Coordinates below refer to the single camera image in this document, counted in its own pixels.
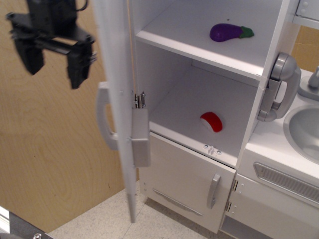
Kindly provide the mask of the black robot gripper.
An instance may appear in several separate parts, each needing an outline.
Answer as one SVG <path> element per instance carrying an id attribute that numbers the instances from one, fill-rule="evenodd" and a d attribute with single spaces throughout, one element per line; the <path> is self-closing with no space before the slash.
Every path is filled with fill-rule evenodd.
<path id="1" fill-rule="evenodd" d="M 81 8 L 74 0 L 28 0 L 27 5 L 29 13 L 5 16 L 26 70 L 35 75 L 44 66 L 43 49 L 66 55 L 71 88 L 78 89 L 96 60 L 94 37 L 76 24 L 77 12 L 85 10 L 88 1 Z"/>

